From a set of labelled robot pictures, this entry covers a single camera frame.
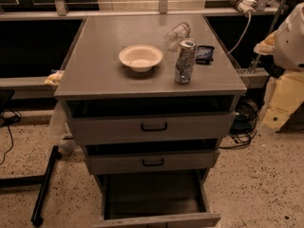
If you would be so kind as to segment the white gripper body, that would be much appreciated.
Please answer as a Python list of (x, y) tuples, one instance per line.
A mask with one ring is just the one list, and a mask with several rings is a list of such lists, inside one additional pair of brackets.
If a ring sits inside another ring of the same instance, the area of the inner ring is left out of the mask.
[(293, 71), (304, 70), (304, 19), (289, 15), (276, 32), (274, 60), (277, 66)]

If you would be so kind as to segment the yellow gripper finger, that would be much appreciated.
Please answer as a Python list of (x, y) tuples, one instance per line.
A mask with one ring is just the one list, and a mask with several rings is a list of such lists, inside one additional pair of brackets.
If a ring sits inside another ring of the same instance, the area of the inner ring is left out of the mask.
[(256, 44), (254, 52), (260, 55), (273, 55), (276, 41), (276, 30), (269, 34), (263, 41)]
[(287, 70), (266, 85), (261, 126), (278, 131), (304, 103), (304, 73)]

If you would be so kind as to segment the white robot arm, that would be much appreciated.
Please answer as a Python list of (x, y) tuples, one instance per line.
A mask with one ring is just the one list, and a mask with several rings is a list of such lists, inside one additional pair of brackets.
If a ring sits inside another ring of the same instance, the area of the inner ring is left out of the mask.
[(284, 69), (266, 86), (259, 129), (273, 133), (289, 121), (304, 103), (304, 3), (296, 5), (277, 30), (254, 47), (260, 55), (272, 55)]

